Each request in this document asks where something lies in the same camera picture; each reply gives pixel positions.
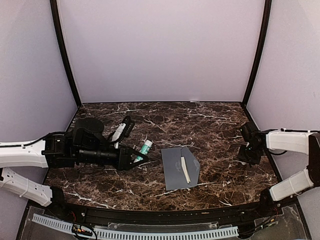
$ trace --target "white cap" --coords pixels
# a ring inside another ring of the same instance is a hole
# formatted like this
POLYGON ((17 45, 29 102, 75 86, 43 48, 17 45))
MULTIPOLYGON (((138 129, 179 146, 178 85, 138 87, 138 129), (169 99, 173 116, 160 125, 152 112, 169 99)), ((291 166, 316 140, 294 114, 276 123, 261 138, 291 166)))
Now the white cap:
POLYGON ((152 141, 146 140, 144 145, 147 145, 149 148, 152 146, 152 141))

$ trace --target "perforated metal strip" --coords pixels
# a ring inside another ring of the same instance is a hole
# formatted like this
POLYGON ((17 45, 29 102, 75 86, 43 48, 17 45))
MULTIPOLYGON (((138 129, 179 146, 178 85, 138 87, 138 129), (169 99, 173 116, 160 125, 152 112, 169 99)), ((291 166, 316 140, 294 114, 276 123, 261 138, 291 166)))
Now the perforated metal strip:
MULTIPOLYGON (((72 223, 69 222, 52 219, 38 214, 33 214, 32 221, 60 232, 72 234, 72 223)), ((239 235, 237 226, 208 231, 180 233, 125 232, 99 228, 95 228, 94 230, 100 240, 218 240, 237 237, 239 235)))

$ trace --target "gray envelope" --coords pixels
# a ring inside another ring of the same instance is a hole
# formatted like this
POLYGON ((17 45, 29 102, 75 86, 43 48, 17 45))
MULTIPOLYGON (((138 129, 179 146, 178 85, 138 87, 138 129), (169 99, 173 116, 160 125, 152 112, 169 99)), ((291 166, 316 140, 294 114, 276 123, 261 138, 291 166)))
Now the gray envelope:
POLYGON ((200 163, 187 147, 173 147, 161 150, 165 189, 186 189, 198 185, 200 163), (184 157, 191 182, 187 183, 181 166, 181 157, 184 157))

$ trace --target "black metal bar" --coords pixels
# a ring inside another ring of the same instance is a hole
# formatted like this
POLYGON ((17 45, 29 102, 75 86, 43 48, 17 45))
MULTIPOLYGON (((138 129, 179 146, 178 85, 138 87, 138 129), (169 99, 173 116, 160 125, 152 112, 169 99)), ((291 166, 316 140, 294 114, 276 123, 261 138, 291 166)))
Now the black metal bar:
MULTIPOLYGON (((240 103, 240 106, 242 107, 243 111, 244 111, 244 114, 246 115, 246 117, 248 118, 248 120, 250 122, 255 122, 250 114, 250 112, 248 111, 246 105, 244 103, 240 103)), ((278 183, 280 183, 283 179, 280 175, 280 172, 279 172, 279 169, 277 168, 277 165, 275 163, 275 160, 273 158, 273 156, 270 154, 269 151, 264 151, 266 157, 269 159, 269 162, 270 162, 270 165, 273 169, 273 172, 275 174, 275 177, 276 177, 276 180, 278 181, 278 183)))
POLYGON ((56 39, 58 41, 59 49, 60 49, 60 54, 64 66, 64 70, 66 73, 66 76, 69 81, 69 85, 73 94, 74 101, 78 107, 82 105, 80 96, 77 90, 77 86, 75 83, 74 76, 71 71, 70 67, 70 62, 67 54, 67 49, 64 41, 64 36, 61 28, 61 23, 60 23, 60 18, 59 18, 59 10, 58 10, 58 5, 57 5, 57 0, 50 0, 50 5, 51 5, 51 13, 52 13, 52 19, 53 19, 53 24, 54 24, 54 29, 55 29, 55 34, 56 34, 56 39))
POLYGON ((270 17, 270 11, 271 11, 271 3, 272 3, 272 0, 265 0, 265 2, 264 2, 264 10, 263 10, 263 17, 262 17, 259 40, 258 40, 258 44, 256 47, 256 52, 255 52, 255 56, 254 56, 254 60, 253 60, 253 65, 252 65, 248 85, 246 86, 245 94, 244 94, 244 97, 242 100, 242 103, 245 106, 247 106, 247 104, 249 102, 249 98, 250 98, 252 89, 255 84, 262 52, 264 49, 266 35, 267 35, 267 29, 268 29, 268 23, 269 23, 269 17, 270 17))

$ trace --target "robotic arm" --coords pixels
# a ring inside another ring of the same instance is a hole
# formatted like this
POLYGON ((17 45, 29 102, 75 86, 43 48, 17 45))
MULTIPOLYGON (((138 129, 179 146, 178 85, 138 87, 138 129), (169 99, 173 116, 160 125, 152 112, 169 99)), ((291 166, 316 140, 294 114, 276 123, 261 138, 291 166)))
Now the robotic arm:
POLYGON ((310 188, 320 186, 320 133, 287 129, 259 131, 253 122, 247 122, 240 128, 247 145, 242 145, 238 158, 250 165, 260 163, 263 151, 282 150, 309 155, 308 166, 278 184, 262 191, 261 202, 277 202, 287 197, 298 195, 310 188))
POLYGON ((129 137, 134 125, 126 116, 118 129, 105 138, 103 123, 85 118, 79 119, 71 132, 49 133, 35 141, 0 143, 0 188, 44 207, 63 203, 65 198, 60 188, 30 181, 9 167, 73 168, 75 164, 89 163, 130 170, 149 160, 146 155, 120 144, 129 137), (133 155, 142 160, 134 162, 133 155))

